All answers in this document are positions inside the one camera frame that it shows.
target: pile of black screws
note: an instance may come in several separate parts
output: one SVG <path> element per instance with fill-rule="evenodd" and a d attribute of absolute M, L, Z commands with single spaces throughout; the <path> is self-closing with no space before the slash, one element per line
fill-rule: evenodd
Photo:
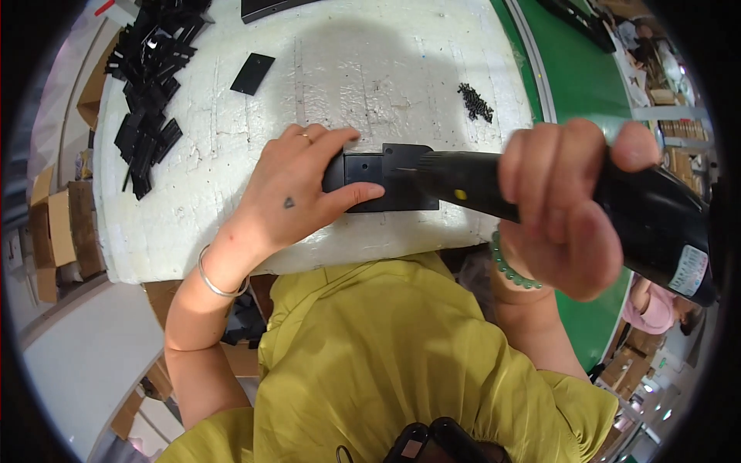
<path fill-rule="evenodd" d="M 471 88 L 469 84 L 460 84 L 458 86 L 458 93 L 461 92 L 463 92 L 465 108 L 468 110 L 468 118 L 473 121 L 481 116 L 486 122 L 491 124 L 491 115 L 494 110 L 486 104 L 486 101 L 481 99 L 479 92 Z"/>

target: silver bangle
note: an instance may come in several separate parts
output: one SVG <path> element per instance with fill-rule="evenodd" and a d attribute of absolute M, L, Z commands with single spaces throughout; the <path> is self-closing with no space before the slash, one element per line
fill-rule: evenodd
<path fill-rule="evenodd" d="M 242 294 L 244 294 L 245 291 L 247 290 L 247 286 L 249 286 L 249 284 L 250 284 L 250 277 L 249 276 L 246 276 L 245 277 L 245 280 L 239 286 L 239 289 L 237 291 L 233 292 L 233 293 L 225 293 L 224 291 L 222 291 L 219 288 L 217 288 L 216 286 L 214 286 L 213 283 L 211 283 L 208 280 L 208 277 L 206 276 L 206 272 L 203 271 L 203 262 L 202 262 L 202 260 L 203 260 L 203 255 L 206 254 L 206 249 L 208 249 L 209 246 L 210 246 L 210 244 L 206 244 L 204 246 L 204 248 L 201 250 L 201 253 L 198 255 L 198 271 L 201 273 L 201 280 L 203 280 L 203 282 L 206 284 L 206 286 L 208 286 L 208 289 L 212 290 L 214 293 L 218 294 L 219 296 L 233 298 L 233 297 L 239 297 Z"/>

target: white worktable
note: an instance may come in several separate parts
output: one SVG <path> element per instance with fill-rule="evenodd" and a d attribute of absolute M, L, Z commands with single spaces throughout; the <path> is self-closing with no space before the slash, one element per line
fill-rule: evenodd
<path fill-rule="evenodd" d="M 322 0 L 243 24 L 239 0 L 214 0 L 216 21 L 176 74 L 167 106 L 184 136 L 153 168 L 153 190 L 121 192 L 113 144 L 127 112 L 108 77 L 95 138 L 100 241 L 114 282 L 181 279 L 232 213 L 265 143 L 292 122 L 351 125 L 351 152 L 384 142 L 501 152 L 532 116 L 512 48 L 488 0 Z M 250 52 L 276 58 L 255 96 L 229 90 Z M 494 109 L 468 120 L 460 82 Z M 440 210 L 345 214 L 268 259 L 257 273 L 293 273 L 489 240 L 497 219 L 441 201 Z"/>

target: hand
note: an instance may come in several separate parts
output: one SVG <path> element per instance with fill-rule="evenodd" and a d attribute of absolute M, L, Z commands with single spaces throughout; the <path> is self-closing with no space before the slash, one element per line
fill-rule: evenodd
<path fill-rule="evenodd" d="M 499 224 L 505 259 L 578 301 L 596 298 L 622 266 L 617 233 L 592 201 L 605 148 L 595 124 L 572 119 L 518 130 L 499 162 L 502 194 L 517 204 L 521 222 Z M 620 169 L 637 172 L 658 164 L 660 153 L 648 129 L 627 122 L 611 157 Z"/>
<path fill-rule="evenodd" d="M 253 259 L 258 264 L 331 224 L 352 206 L 383 196 L 381 185 L 367 182 L 322 192 L 330 160 L 359 136 L 351 127 L 289 126 L 265 145 L 239 206 L 219 233 L 236 240 L 237 249 L 259 250 Z"/>

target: woman's left hand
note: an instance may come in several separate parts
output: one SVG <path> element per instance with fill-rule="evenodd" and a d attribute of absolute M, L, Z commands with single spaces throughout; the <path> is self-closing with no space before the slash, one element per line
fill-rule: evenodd
<path fill-rule="evenodd" d="M 367 182 L 322 192 L 329 162 L 342 145 L 359 136 L 352 127 L 289 126 L 265 145 L 239 206 L 219 234 L 228 236 L 237 253 L 248 250 L 257 265 L 331 224 L 352 206 L 383 196 L 381 185 Z"/>

